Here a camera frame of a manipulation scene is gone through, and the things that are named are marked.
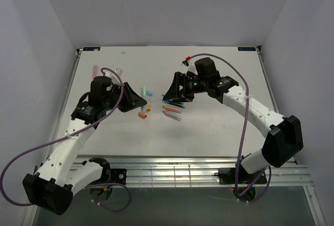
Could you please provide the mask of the salmon orange marker cap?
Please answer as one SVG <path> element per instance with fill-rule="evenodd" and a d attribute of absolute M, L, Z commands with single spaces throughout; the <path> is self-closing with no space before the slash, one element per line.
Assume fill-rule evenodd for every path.
<path fill-rule="evenodd" d="M 146 119 L 147 118 L 147 114 L 143 113 L 143 112 L 138 112 L 138 116 L 142 119 Z"/>

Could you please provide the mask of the orange pink highlighter pen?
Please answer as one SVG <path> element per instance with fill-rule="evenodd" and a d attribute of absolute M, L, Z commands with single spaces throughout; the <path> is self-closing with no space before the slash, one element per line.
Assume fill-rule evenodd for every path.
<path fill-rule="evenodd" d="M 172 106 L 163 105 L 162 107 L 163 107 L 166 111 L 171 111 L 171 112 L 179 113 L 179 114 L 182 113 L 182 110 L 181 110 L 181 109 L 178 109 L 178 108 L 175 108 L 175 107 L 172 107 Z"/>

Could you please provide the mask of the orange capped marker pen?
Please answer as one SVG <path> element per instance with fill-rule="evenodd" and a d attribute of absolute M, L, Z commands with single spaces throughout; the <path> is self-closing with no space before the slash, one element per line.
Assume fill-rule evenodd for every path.
<path fill-rule="evenodd" d="M 169 117 L 169 118 L 172 118 L 176 121 L 181 121 L 182 117 L 177 114 L 177 113 L 173 113 L 173 112 L 170 112 L 170 111 L 162 111 L 164 113 L 165 116 Z"/>

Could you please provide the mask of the light blue highlighter cap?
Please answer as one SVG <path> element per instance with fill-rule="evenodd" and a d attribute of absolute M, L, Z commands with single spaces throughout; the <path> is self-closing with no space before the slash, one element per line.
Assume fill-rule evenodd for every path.
<path fill-rule="evenodd" d="M 146 96 L 151 97 L 153 95 L 153 92 L 150 90 L 146 90 Z"/>

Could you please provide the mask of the green highlighter cap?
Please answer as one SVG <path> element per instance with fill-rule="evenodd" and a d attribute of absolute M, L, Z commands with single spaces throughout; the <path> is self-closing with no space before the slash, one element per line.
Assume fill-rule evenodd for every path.
<path fill-rule="evenodd" d="M 141 95 L 140 95 L 141 98 L 145 101 L 145 103 L 141 106 L 141 112 L 146 113 L 146 104 L 147 104 L 147 101 L 146 101 L 146 87 L 145 86 L 141 87 L 140 92 L 141 92 Z"/>

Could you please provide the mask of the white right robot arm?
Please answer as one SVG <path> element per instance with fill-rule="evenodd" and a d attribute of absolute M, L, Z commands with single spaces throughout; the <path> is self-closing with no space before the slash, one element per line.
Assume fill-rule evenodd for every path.
<path fill-rule="evenodd" d="M 269 166 L 281 167 L 303 149 L 301 122 L 296 116 L 283 116 L 251 97 L 236 80 L 222 77 L 209 57 L 197 60 L 195 68 L 194 73 L 176 72 L 163 100 L 192 102 L 195 94 L 205 92 L 261 132 L 265 138 L 263 147 L 243 158 L 235 170 L 240 182 L 249 182 L 255 172 Z"/>

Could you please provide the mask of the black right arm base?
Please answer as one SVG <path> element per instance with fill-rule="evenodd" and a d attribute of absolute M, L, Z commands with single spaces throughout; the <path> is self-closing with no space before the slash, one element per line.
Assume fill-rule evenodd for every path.
<path fill-rule="evenodd" d="M 219 179 L 220 184 L 234 184 L 235 183 L 235 171 L 234 168 L 219 168 L 218 171 L 214 174 L 215 177 Z M 239 184 L 251 184 L 257 177 L 259 179 L 255 184 L 267 184 L 267 178 L 265 173 L 262 173 L 261 170 L 253 174 L 248 174 L 243 167 L 241 166 L 238 173 L 238 183 Z"/>

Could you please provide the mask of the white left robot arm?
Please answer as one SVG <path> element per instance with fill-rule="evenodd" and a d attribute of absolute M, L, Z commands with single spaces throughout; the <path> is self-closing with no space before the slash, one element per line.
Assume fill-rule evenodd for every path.
<path fill-rule="evenodd" d="M 102 186 L 112 179 L 109 162 L 93 157 L 71 173 L 80 150 L 108 111 L 128 112 L 147 104 L 127 82 L 116 84 L 110 77 L 98 76 L 90 84 L 71 114 L 66 136 L 53 149 L 35 174 L 27 174 L 23 187 L 29 201 L 56 215 L 62 215 L 73 197 L 88 185 Z"/>

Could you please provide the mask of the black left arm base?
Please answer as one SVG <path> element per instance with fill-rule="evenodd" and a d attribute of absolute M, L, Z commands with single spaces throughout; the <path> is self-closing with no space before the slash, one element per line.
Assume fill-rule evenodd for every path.
<path fill-rule="evenodd" d="M 107 183 L 118 183 L 125 185 L 127 178 L 127 169 L 123 168 L 113 168 L 106 171 L 107 173 Z"/>

